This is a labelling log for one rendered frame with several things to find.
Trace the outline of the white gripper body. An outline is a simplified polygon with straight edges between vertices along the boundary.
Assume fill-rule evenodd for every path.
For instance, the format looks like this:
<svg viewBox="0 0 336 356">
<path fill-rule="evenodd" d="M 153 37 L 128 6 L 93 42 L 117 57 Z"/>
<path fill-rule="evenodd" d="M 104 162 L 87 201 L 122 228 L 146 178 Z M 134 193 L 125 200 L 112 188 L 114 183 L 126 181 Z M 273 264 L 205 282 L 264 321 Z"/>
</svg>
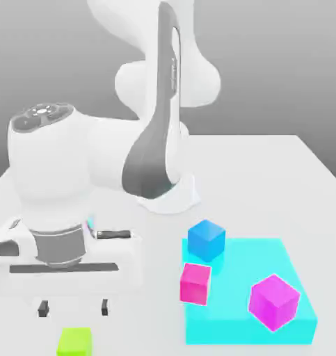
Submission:
<svg viewBox="0 0 336 356">
<path fill-rule="evenodd" d="M 78 264 L 50 268 L 34 258 L 0 257 L 0 296 L 107 297 L 142 284 L 142 239 L 93 239 Z"/>
</svg>

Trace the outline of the small lime green cube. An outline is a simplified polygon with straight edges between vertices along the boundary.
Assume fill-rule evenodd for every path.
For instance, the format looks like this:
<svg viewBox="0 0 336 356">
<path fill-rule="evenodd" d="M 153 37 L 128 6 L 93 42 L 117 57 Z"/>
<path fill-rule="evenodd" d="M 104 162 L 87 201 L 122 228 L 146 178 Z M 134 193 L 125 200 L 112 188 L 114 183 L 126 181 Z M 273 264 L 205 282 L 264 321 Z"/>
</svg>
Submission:
<svg viewBox="0 0 336 356">
<path fill-rule="evenodd" d="M 61 332 L 56 356 L 92 356 L 93 336 L 89 327 L 66 327 Z"/>
</svg>

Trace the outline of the small pink cube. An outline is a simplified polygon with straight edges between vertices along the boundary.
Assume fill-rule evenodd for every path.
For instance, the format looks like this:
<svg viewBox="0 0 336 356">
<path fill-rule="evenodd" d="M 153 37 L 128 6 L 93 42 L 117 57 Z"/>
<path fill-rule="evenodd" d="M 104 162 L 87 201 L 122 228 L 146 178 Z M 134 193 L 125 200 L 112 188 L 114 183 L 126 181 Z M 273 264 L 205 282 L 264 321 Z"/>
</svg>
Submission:
<svg viewBox="0 0 336 356">
<path fill-rule="evenodd" d="M 179 299 L 206 306 L 211 284 L 211 266 L 185 263 L 179 281 Z"/>
</svg>

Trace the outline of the small blue cube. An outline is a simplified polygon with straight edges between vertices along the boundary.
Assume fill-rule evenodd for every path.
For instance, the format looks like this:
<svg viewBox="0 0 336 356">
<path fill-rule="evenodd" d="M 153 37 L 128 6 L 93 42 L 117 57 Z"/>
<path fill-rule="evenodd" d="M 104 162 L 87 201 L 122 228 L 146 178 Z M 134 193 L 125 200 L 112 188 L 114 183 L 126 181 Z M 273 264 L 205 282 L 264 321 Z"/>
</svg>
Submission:
<svg viewBox="0 0 336 356">
<path fill-rule="evenodd" d="M 202 220 L 188 231 L 188 251 L 211 262 L 225 249 L 226 230 L 210 220 Z"/>
</svg>

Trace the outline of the small purple cube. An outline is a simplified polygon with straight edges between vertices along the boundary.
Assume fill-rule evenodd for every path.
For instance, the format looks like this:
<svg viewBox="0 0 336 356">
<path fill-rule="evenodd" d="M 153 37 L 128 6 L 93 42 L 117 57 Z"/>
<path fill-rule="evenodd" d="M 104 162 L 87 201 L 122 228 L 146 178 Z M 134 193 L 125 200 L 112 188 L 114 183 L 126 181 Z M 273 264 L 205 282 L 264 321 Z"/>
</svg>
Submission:
<svg viewBox="0 0 336 356">
<path fill-rule="evenodd" d="M 301 293 L 272 274 L 250 290 L 248 311 L 271 332 L 276 332 L 296 316 Z"/>
</svg>

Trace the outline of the large cyan box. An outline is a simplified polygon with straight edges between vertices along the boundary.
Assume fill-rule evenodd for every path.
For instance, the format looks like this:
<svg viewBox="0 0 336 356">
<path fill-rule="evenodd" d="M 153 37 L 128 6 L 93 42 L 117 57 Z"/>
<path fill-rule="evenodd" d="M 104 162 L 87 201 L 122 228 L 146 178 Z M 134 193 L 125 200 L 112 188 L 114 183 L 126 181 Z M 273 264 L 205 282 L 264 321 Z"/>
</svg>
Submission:
<svg viewBox="0 0 336 356">
<path fill-rule="evenodd" d="M 317 315 L 279 238 L 227 238 L 211 262 L 207 305 L 184 306 L 188 345 L 311 344 Z M 301 297 L 295 317 L 275 332 L 248 310 L 253 285 L 277 275 Z"/>
</svg>

